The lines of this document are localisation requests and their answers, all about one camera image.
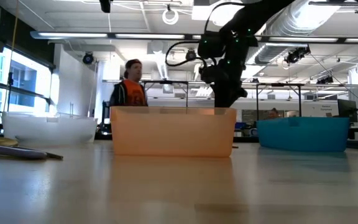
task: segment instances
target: person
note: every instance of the person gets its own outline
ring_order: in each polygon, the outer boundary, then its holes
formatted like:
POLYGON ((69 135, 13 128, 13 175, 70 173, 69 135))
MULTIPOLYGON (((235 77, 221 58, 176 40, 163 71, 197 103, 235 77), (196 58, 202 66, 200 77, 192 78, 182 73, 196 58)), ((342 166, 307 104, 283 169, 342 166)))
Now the person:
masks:
POLYGON ((110 106, 147 106, 144 87, 139 84, 142 78, 142 62, 129 60, 125 64, 124 80, 115 84, 110 97, 110 106))
POLYGON ((275 118, 279 118, 279 117, 280 117, 280 115, 276 108, 273 108, 268 112, 268 119, 275 119, 275 118))

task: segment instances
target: orange plastic bin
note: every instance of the orange plastic bin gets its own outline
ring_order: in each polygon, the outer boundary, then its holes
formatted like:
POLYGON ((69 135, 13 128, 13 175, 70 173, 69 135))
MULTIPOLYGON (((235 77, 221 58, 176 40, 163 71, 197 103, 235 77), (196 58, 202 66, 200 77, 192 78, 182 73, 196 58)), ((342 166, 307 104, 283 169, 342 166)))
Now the orange plastic bin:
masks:
POLYGON ((112 107, 115 155, 229 157, 236 110, 112 107))

